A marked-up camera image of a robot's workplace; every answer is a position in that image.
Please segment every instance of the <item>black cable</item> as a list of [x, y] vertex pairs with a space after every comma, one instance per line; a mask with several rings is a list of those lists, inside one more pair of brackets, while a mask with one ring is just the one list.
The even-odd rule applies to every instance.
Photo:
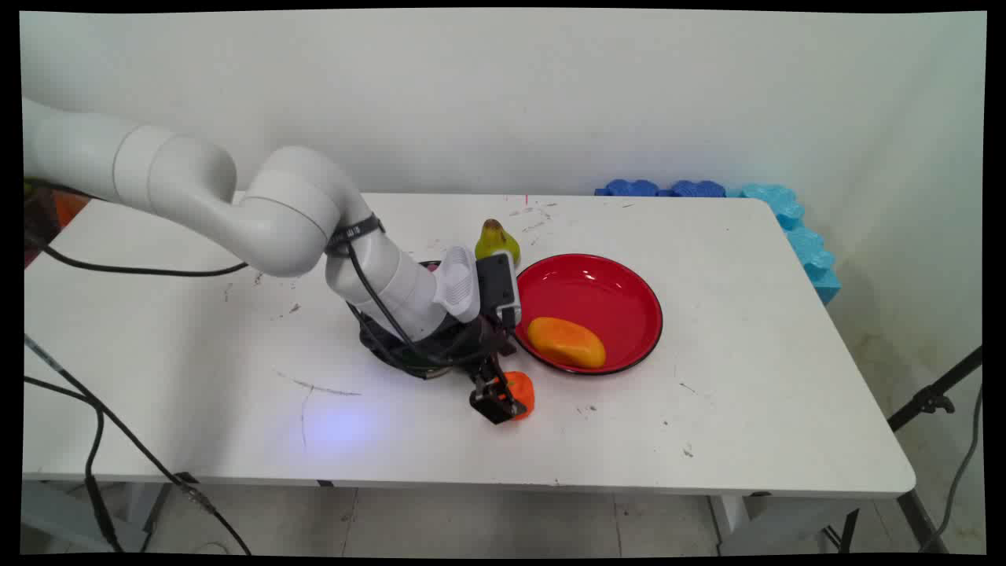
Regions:
[[[108, 415], [108, 417], [112, 419], [112, 422], [116, 423], [116, 426], [118, 426], [119, 429], [123, 431], [123, 434], [125, 434], [133, 442], [133, 444], [141, 452], [143, 452], [143, 455], [146, 456], [147, 459], [149, 459], [151, 463], [153, 463], [154, 466], [156, 466], [157, 469], [160, 470], [160, 473], [166, 479], [168, 479], [169, 482], [171, 482], [172, 484], [177, 486], [180, 490], [182, 490], [182, 492], [184, 492], [185, 495], [190, 500], [192, 500], [194, 503], [202, 507], [204, 511], [215, 517], [216, 520], [219, 521], [221, 525], [223, 525], [223, 528], [226, 529], [228, 533], [230, 533], [230, 535], [234, 538], [235, 541], [237, 541], [237, 544], [240, 545], [241, 550], [244, 551], [244, 554], [248, 556], [252, 555], [252, 551], [248, 550], [248, 547], [247, 545], [244, 544], [244, 541], [237, 535], [237, 533], [233, 530], [230, 524], [227, 523], [227, 521], [223, 518], [223, 516], [220, 515], [218, 511], [216, 511], [216, 508], [213, 507], [213, 505], [209, 502], [209, 499], [206, 498], [206, 496], [204, 496], [201, 492], [199, 492], [192, 486], [189, 486], [188, 484], [179, 480], [178, 477], [176, 477], [174, 474], [168, 471], [168, 468], [164, 467], [164, 464], [162, 464], [161, 461], [157, 459], [157, 457], [154, 456], [154, 454], [152, 454], [150, 450], [147, 449], [147, 447], [143, 444], [143, 442], [140, 442], [140, 439], [137, 438], [135, 434], [133, 434], [133, 431], [130, 430], [129, 427], [127, 427], [126, 424], [123, 423], [122, 420], [120, 420], [119, 417], [115, 413], [113, 413], [112, 410], [109, 409], [107, 405], [102, 403], [102, 401], [98, 399], [98, 397], [96, 397], [95, 394], [91, 393], [91, 391], [89, 391], [88, 388], [83, 386], [83, 384], [78, 382], [73, 376], [69, 374], [69, 372], [64, 370], [62, 366], [60, 366], [55, 360], [53, 360], [52, 357], [48, 355], [48, 353], [42, 350], [40, 346], [35, 344], [35, 342], [31, 340], [31, 338], [28, 337], [27, 334], [24, 335], [24, 345], [27, 346], [32, 352], [34, 352], [39, 358], [41, 358], [42, 361], [44, 361], [50, 368], [52, 368], [52, 370], [54, 370], [56, 373], [62, 376], [64, 380], [69, 382], [70, 385], [75, 387], [80, 392], [81, 395], [74, 394], [69, 390], [65, 390], [63, 388], [53, 386], [51, 384], [40, 385], [40, 387], [44, 387], [45, 389], [48, 389], [50, 391], [55, 391], [57, 393], [62, 393], [64, 395], [69, 395], [74, 399], [79, 399], [80, 401], [91, 404], [93, 407], [96, 408], [96, 410], [100, 410], [101, 412]], [[44, 382], [39, 382], [38, 380], [28, 378], [27, 376], [25, 376], [25, 382], [30, 383], [32, 385], [39, 385], [41, 383], [44, 383]]]
[[98, 529], [102, 532], [105, 540], [109, 542], [109, 545], [112, 546], [112, 550], [125, 552], [122, 545], [119, 544], [115, 524], [112, 523], [112, 516], [109, 514], [109, 509], [105, 507], [105, 498], [102, 497], [102, 491], [98, 489], [98, 482], [95, 480], [95, 474], [92, 471], [95, 456], [98, 455], [98, 448], [102, 444], [102, 433], [105, 432], [105, 414], [102, 413], [100, 408], [94, 405], [92, 407], [94, 407], [95, 414], [98, 416], [98, 430], [95, 432], [95, 441], [91, 445], [91, 452], [88, 453], [88, 460], [83, 464], [83, 485], [88, 489], [88, 497], [91, 498], [91, 506], [95, 511], [95, 520], [98, 521]]
[[66, 255], [53, 249], [51, 245], [49, 245], [42, 238], [38, 237], [33, 233], [25, 231], [24, 238], [27, 239], [28, 242], [30, 242], [32, 245], [41, 249], [45, 253], [48, 253], [49, 256], [58, 261], [64, 262], [70, 266], [87, 268], [89, 270], [102, 270], [105, 272], [127, 272], [131, 274], [167, 274], [173, 276], [215, 276], [217, 274], [226, 274], [228, 272], [233, 272], [235, 270], [244, 268], [248, 264], [244, 261], [241, 261], [235, 265], [231, 265], [224, 268], [217, 268], [214, 270], [177, 270], [174, 268], [153, 268], [147, 266], [119, 266], [112, 264], [100, 264], [100, 263], [81, 261], [79, 259], [74, 259], [73, 257], [67, 257]]
[[356, 249], [353, 248], [353, 244], [350, 242], [346, 242], [346, 247], [348, 248], [349, 259], [353, 262], [353, 268], [356, 269], [356, 275], [359, 276], [360, 281], [363, 282], [363, 288], [367, 291], [367, 294], [370, 296], [370, 299], [373, 300], [374, 304], [377, 306], [377, 309], [379, 309], [381, 314], [384, 316], [384, 319], [386, 319], [387, 322], [391, 325], [391, 327], [394, 328], [394, 331], [398, 334], [398, 338], [401, 339], [401, 342], [405, 343], [405, 346], [408, 347], [408, 350], [412, 351], [412, 353], [415, 354], [415, 356], [420, 357], [422, 360], [427, 361], [428, 363], [430, 363], [431, 366], [450, 368], [453, 366], [459, 366], [461, 364], [468, 364], [470, 362], [476, 362], [478, 360], [482, 360], [483, 358], [490, 356], [493, 352], [496, 351], [498, 345], [490, 343], [488, 346], [486, 346], [486, 348], [478, 352], [469, 354], [467, 356], [463, 356], [461, 358], [454, 358], [454, 359], [453, 358], [442, 359], [439, 356], [433, 356], [421, 352], [418, 347], [415, 346], [415, 343], [413, 343], [412, 340], [408, 338], [408, 335], [405, 333], [405, 331], [402, 330], [401, 326], [398, 325], [398, 322], [395, 321], [394, 317], [391, 316], [391, 313], [387, 310], [386, 307], [384, 307], [384, 302], [380, 301], [380, 298], [377, 297], [377, 294], [374, 292], [373, 288], [370, 287], [370, 280], [368, 280], [366, 274], [363, 273], [363, 267], [360, 266], [360, 260], [359, 258], [356, 257]]
[[92, 471], [92, 467], [95, 463], [95, 456], [98, 455], [98, 448], [102, 444], [102, 435], [105, 432], [105, 413], [103, 413], [101, 408], [95, 405], [95, 403], [93, 403], [90, 399], [80, 394], [73, 393], [68, 389], [47, 384], [45, 382], [29, 378], [28, 376], [24, 376], [24, 381], [25, 383], [72, 397], [73, 399], [91, 405], [92, 408], [95, 409], [95, 414], [98, 416], [98, 430], [95, 432], [95, 441], [91, 445], [91, 452], [88, 453], [88, 460], [83, 464], [83, 487], [88, 489], [88, 497], [91, 499], [91, 507], [94, 510], [95, 520], [98, 522], [98, 529], [102, 532], [102, 536], [105, 537], [105, 540], [108, 541], [109, 546], [111, 546], [114, 551], [124, 552], [122, 546], [119, 544], [119, 538], [116, 536], [116, 528], [112, 523], [112, 517], [109, 515], [109, 510], [105, 506], [105, 499], [102, 497], [101, 490], [98, 488], [98, 482], [95, 480], [95, 475]]
[[[384, 358], [387, 360], [387, 363], [392, 368], [394, 368], [396, 370], [399, 370], [401, 372], [404, 372], [404, 373], [406, 373], [406, 374], [408, 374], [410, 376], [415, 376], [417, 378], [424, 378], [424, 379], [426, 378], [427, 372], [431, 372], [431, 371], [437, 370], [436, 367], [414, 368], [412, 366], [405, 366], [403, 364], [399, 364], [398, 359], [396, 357], [392, 356], [391, 352], [388, 351], [386, 347], [384, 347], [384, 343], [382, 343], [379, 340], [377, 340], [377, 337], [374, 336], [373, 331], [371, 331], [370, 327], [366, 324], [366, 322], [363, 321], [363, 316], [360, 315], [360, 312], [357, 311], [357, 309], [355, 307], [353, 307], [349, 302], [346, 302], [346, 307], [349, 308], [349, 313], [353, 314], [353, 317], [355, 317], [356, 321], [359, 322], [360, 327], [367, 334], [367, 336], [370, 337], [370, 340], [377, 346], [377, 348], [380, 350], [381, 354], [383, 354]], [[414, 368], [415, 371], [414, 372], [410, 371], [408, 368]]]
[[944, 511], [944, 520], [940, 524], [940, 528], [937, 529], [937, 532], [933, 533], [933, 536], [930, 537], [930, 540], [926, 541], [926, 544], [919, 547], [918, 552], [926, 552], [926, 549], [939, 539], [940, 535], [943, 535], [944, 531], [947, 530], [947, 525], [950, 524], [950, 514], [953, 511], [954, 496], [957, 494], [957, 487], [961, 483], [961, 477], [964, 476], [964, 469], [968, 467], [968, 462], [971, 461], [971, 456], [975, 455], [975, 448], [978, 447], [978, 427], [981, 424], [982, 388], [984, 387], [984, 384], [978, 386], [978, 400], [975, 401], [975, 416], [971, 431], [971, 447], [968, 448], [968, 453], [965, 454], [964, 460], [961, 461], [961, 466], [957, 468], [957, 474], [954, 476], [954, 482], [950, 485], [950, 493], [947, 495], [947, 509]]

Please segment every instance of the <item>orange object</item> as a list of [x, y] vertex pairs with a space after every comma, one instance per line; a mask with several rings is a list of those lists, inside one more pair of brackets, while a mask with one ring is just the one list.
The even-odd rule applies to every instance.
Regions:
[[56, 203], [56, 217], [59, 219], [61, 227], [66, 227], [73, 216], [91, 200], [91, 198], [57, 191], [52, 192], [52, 199]]
[[523, 372], [506, 372], [504, 375], [506, 376], [506, 385], [510, 388], [513, 398], [527, 407], [526, 413], [517, 415], [513, 420], [526, 419], [531, 411], [534, 411], [534, 384], [531, 383], [531, 378]]
[[590, 329], [561, 319], [539, 317], [527, 326], [527, 338], [545, 358], [576, 368], [605, 365], [605, 345]]

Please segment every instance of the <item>orange pepper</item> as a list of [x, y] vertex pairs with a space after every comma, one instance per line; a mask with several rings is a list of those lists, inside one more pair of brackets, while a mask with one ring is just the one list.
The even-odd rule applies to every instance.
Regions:
[[513, 420], [526, 419], [530, 416], [531, 411], [534, 411], [534, 384], [531, 383], [531, 378], [523, 372], [506, 372], [504, 375], [506, 376], [506, 385], [510, 388], [513, 398], [527, 407], [526, 413], [517, 415]]

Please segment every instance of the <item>table leg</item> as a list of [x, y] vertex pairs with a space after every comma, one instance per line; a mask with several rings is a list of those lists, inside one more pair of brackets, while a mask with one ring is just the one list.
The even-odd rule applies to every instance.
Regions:
[[154, 506], [157, 505], [157, 500], [167, 487], [167, 484], [130, 484], [126, 521], [134, 525], [142, 525], [144, 531], [150, 532], [149, 526]]
[[857, 500], [712, 498], [721, 556], [772, 554], [862, 506]]
[[[94, 510], [77, 500], [38, 482], [21, 483], [21, 523], [95, 552], [109, 552]], [[140, 552], [147, 532], [132, 523], [112, 518], [119, 544], [126, 552]]]

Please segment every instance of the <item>pear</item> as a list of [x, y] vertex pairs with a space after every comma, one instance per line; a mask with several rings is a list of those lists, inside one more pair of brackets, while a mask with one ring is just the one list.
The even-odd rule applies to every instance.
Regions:
[[489, 218], [482, 224], [482, 234], [475, 243], [475, 258], [488, 257], [499, 249], [510, 251], [514, 266], [520, 261], [520, 244], [503, 229], [499, 220]]

